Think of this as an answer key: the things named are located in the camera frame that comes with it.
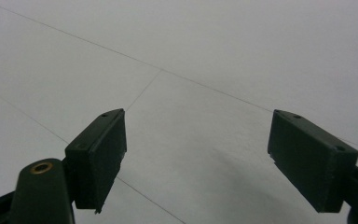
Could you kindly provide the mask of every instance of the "white floor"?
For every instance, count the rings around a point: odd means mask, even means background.
[[[76,223],[346,223],[267,143],[279,108],[358,149],[358,2],[0,0],[0,195],[121,107],[122,170]]]

